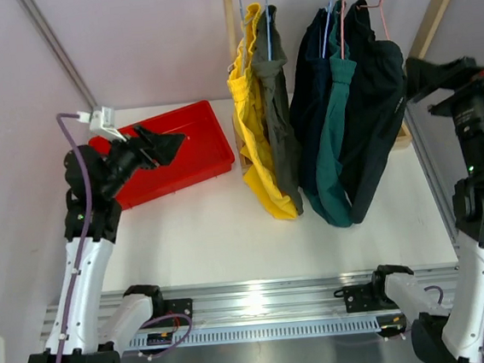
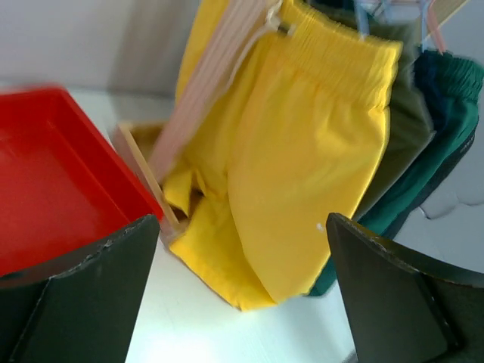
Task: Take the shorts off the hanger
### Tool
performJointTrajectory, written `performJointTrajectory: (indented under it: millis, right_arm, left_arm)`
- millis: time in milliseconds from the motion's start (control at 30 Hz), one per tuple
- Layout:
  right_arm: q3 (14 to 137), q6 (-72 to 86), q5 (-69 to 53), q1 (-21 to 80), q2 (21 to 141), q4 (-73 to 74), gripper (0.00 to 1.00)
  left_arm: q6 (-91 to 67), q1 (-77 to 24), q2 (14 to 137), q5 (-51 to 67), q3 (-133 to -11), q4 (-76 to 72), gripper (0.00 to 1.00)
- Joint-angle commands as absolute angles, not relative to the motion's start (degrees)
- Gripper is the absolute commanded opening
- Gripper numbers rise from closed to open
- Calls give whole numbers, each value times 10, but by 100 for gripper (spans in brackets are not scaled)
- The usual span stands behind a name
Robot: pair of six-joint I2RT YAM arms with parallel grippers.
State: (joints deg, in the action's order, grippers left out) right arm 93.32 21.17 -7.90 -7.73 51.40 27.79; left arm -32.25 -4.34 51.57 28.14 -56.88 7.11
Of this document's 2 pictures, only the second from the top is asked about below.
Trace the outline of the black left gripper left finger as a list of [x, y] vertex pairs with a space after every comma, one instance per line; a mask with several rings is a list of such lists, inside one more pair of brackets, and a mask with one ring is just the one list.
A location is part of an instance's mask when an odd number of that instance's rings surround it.
[[124, 362], [160, 226], [111, 235], [1, 278], [3, 362]]

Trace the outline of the pink hanger of teal shorts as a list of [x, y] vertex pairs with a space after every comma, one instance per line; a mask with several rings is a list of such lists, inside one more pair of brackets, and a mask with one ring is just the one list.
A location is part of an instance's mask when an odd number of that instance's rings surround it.
[[440, 54], [444, 54], [447, 51], [445, 40], [443, 39], [442, 33], [440, 31], [440, 25], [437, 20], [433, 6], [436, 3], [434, 0], [402, 0], [402, 1], [392, 1], [397, 5], [415, 5], [418, 6], [420, 11], [420, 48], [422, 51], [427, 49], [428, 37], [431, 38], [436, 50]]

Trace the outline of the teal green shorts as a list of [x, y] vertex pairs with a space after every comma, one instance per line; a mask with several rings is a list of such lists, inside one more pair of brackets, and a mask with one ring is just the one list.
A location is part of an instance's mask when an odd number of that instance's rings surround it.
[[473, 143], [479, 124], [483, 67], [475, 60], [430, 50], [444, 97], [447, 126], [420, 153], [403, 176], [357, 223], [389, 239], [455, 168]]

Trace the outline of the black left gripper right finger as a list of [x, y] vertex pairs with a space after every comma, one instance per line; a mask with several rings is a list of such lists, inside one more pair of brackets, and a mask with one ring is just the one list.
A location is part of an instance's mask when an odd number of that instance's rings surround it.
[[481, 362], [483, 275], [339, 213], [327, 238], [359, 362]]

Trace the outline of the navy blue shorts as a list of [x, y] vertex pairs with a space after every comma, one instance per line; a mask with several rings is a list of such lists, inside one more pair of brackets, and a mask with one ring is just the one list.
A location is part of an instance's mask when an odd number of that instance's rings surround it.
[[430, 114], [435, 133], [440, 134], [447, 126], [444, 97], [436, 79], [437, 65], [430, 51], [420, 51], [414, 62], [414, 84], [422, 93]]

